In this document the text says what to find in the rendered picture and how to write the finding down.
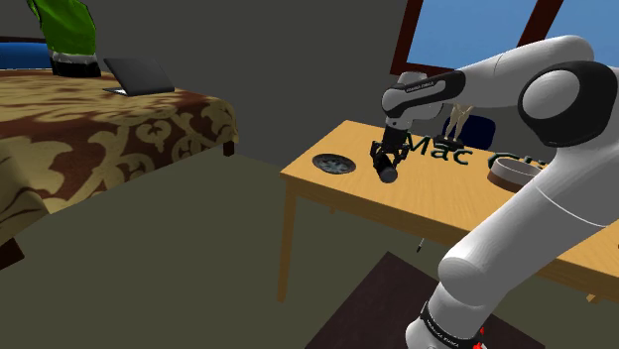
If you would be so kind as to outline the bed with brown patterned cover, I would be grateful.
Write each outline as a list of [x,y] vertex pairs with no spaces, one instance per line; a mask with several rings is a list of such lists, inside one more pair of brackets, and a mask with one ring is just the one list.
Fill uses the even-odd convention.
[[0,270],[23,260],[17,235],[48,214],[204,150],[233,155],[228,102],[182,89],[128,97],[115,83],[0,70]]

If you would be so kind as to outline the dark robot stand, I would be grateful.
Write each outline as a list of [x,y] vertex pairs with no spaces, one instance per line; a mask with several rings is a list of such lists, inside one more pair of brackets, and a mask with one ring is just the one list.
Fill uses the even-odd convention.
[[305,349],[407,349],[406,328],[436,286],[387,252]]

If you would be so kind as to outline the dark grey laptop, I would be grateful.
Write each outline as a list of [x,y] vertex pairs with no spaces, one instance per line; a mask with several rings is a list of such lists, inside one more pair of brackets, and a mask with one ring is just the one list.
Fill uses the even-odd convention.
[[105,58],[104,62],[120,84],[105,91],[129,97],[175,91],[173,83],[153,58]]

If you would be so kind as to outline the dark grey patterned plate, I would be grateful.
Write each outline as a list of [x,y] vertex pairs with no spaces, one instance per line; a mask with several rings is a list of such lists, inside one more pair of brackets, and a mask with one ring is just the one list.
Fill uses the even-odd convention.
[[356,170],[352,160],[337,154],[319,154],[311,161],[318,169],[331,175],[345,175]]

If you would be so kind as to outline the brown bowl with white rim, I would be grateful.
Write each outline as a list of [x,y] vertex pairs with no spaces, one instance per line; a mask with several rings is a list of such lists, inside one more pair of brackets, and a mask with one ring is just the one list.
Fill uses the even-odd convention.
[[542,171],[534,165],[506,157],[489,159],[488,168],[487,179],[511,192],[518,192]]

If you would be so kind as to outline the dark blue chair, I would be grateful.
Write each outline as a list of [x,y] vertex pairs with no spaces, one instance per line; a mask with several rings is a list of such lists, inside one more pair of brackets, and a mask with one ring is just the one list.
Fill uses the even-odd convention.
[[464,123],[458,123],[458,126],[461,126],[461,132],[456,141],[452,141],[456,129],[449,132],[448,140],[443,137],[446,134],[449,123],[449,119],[444,122],[441,133],[433,139],[435,143],[447,145],[452,150],[464,149],[466,147],[488,150],[491,146],[496,131],[496,125],[492,120],[470,115]]

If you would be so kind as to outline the window with dark red frame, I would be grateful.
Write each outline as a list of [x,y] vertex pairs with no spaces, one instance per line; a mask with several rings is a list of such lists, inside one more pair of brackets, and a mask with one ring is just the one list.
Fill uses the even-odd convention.
[[446,72],[560,35],[619,67],[619,0],[407,0],[390,72]]

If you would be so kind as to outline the green plant in black pot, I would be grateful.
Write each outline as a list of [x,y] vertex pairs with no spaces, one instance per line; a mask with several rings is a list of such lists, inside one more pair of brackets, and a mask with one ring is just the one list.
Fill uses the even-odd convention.
[[54,75],[100,77],[96,27],[79,0],[26,0],[44,34]]

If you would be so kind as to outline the dark grey cylinder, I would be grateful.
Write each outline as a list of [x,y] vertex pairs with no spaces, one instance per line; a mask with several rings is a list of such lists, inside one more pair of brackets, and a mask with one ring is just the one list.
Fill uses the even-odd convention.
[[379,179],[384,183],[392,183],[398,178],[398,172],[390,162],[376,163],[374,168]]

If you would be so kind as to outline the light wooden table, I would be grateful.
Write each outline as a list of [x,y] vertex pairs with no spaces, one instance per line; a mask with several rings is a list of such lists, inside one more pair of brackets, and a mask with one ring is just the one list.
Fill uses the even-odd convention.
[[[467,156],[464,166],[413,152],[399,164],[398,179],[384,183],[369,156],[372,141],[382,135],[380,127],[344,121],[281,171],[286,199],[278,301],[287,294],[299,197],[451,246],[512,195],[487,179],[486,151]],[[311,161],[319,154],[346,157],[356,170],[325,173]],[[619,221],[565,252],[539,274],[586,292],[590,302],[619,303]]]

